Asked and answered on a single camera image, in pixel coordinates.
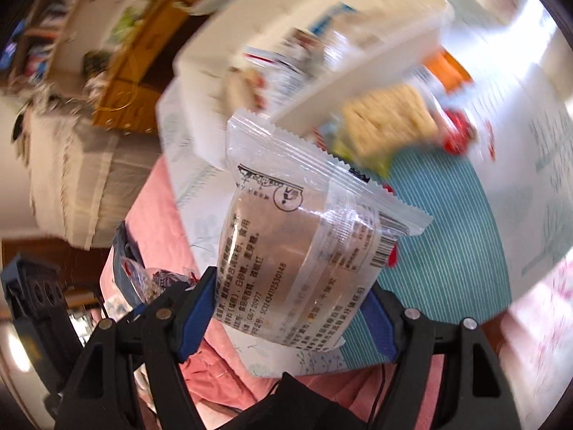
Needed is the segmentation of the clear printed pastry pack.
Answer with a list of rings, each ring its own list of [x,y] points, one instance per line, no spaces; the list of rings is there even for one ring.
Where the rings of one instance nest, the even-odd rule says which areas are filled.
[[[216,319],[289,348],[337,348],[399,239],[422,234],[430,215],[251,112],[231,116],[225,142],[236,189]]]

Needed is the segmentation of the red date walnut pack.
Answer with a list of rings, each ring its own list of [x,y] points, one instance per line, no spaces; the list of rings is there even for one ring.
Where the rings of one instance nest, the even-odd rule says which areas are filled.
[[[476,139],[476,129],[467,116],[459,110],[446,110],[445,114],[450,119],[450,126],[443,149],[452,156],[463,156]]]

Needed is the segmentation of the silver red snack bag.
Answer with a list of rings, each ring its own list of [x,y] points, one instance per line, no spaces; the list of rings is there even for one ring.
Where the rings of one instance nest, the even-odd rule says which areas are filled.
[[[322,72],[324,42],[294,28],[275,49],[246,47],[245,76],[255,91],[257,110],[272,115]]]

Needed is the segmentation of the green pineapple cake pack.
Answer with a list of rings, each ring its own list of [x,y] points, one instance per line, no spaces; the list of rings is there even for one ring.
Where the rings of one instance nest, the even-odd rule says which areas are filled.
[[[349,163],[353,168],[369,171],[384,179],[390,178],[391,162],[393,161],[391,154],[375,152],[372,156],[361,156],[338,136],[330,140],[328,150],[334,156]]]

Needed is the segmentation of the date walnut clear pack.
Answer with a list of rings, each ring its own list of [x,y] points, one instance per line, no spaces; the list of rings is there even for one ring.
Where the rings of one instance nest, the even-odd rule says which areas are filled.
[[[192,271],[185,274],[158,268],[145,268],[142,264],[122,256],[115,283],[128,304],[136,308],[141,304],[149,305],[168,287],[176,282],[187,282],[190,286],[198,283],[198,277]]]

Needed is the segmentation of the lace covered piano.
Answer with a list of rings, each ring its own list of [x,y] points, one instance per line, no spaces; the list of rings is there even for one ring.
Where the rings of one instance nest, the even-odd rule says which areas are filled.
[[[77,249],[109,247],[160,157],[158,138],[106,131],[56,111],[30,114],[27,133],[39,229]]]

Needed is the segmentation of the pink bed quilt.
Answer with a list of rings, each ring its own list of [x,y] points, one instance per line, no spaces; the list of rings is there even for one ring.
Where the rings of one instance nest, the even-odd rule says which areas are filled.
[[[168,178],[166,162],[157,160],[126,219],[128,233],[139,248],[146,266],[180,273],[197,268],[184,235]],[[186,410],[215,406],[200,413],[211,428],[219,417],[230,417],[233,410],[245,409],[261,401],[274,378],[251,376],[233,345],[216,321],[207,321],[205,312],[194,305],[194,293],[178,287],[149,308],[141,309],[137,329],[144,333],[144,359],[151,379],[151,390],[162,389],[160,373],[166,373],[176,387],[176,401]],[[154,339],[151,333],[157,334]],[[342,406],[361,420],[367,420],[379,406],[378,396],[386,394],[391,366],[375,367],[342,374],[303,378],[312,391]]]

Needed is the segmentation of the patterned tablecloth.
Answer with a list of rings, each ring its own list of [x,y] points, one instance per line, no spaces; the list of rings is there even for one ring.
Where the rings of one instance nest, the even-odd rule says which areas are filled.
[[[382,287],[431,319],[489,320],[536,285],[572,249],[572,117],[542,68],[561,36],[539,0],[525,0],[507,27],[474,0],[450,0],[457,20],[446,48],[469,68],[473,86],[447,105],[491,133],[468,153],[402,152],[390,185],[433,222],[399,244]],[[234,183],[195,155],[179,79],[157,106],[161,145],[176,207],[199,271],[214,265]],[[382,362],[358,315],[334,352],[303,352],[222,326],[231,352],[258,378],[359,369]]]

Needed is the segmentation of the wooden desk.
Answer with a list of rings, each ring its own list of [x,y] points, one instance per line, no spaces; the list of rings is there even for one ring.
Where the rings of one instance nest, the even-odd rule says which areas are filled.
[[[211,17],[194,16],[200,0],[151,0],[106,71],[92,123],[124,134],[157,134],[155,105],[174,78],[172,63],[188,39]]]

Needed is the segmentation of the bookshelf with books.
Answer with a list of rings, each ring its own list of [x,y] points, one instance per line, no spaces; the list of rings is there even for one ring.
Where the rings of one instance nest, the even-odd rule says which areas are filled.
[[[64,45],[74,40],[71,22],[83,0],[35,0],[6,45],[1,62],[1,90],[34,89],[45,82],[60,95],[82,94],[80,74],[56,66]]]

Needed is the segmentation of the orange white snack pack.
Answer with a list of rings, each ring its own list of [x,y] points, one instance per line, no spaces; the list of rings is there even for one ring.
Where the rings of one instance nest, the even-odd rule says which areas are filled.
[[[447,93],[473,82],[469,73],[457,59],[444,49],[440,49],[439,52],[423,61],[423,66],[437,78]]]

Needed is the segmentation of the white plastic storage bin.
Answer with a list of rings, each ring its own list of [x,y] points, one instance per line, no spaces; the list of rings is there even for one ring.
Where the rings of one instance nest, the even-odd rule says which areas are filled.
[[[306,134],[432,56],[452,21],[447,0],[231,0],[175,61],[194,154],[224,169],[227,121],[243,107]]]

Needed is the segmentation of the blue candy pack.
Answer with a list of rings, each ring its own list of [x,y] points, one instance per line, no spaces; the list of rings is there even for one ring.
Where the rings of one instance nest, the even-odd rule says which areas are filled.
[[[312,22],[309,27],[308,31],[316,37],[321,38],[336,16],[345,13],[354,13],[356,9],[346,3],[339,2],[336,5],[330,7],[325,13],[318,17],[317,20]]]

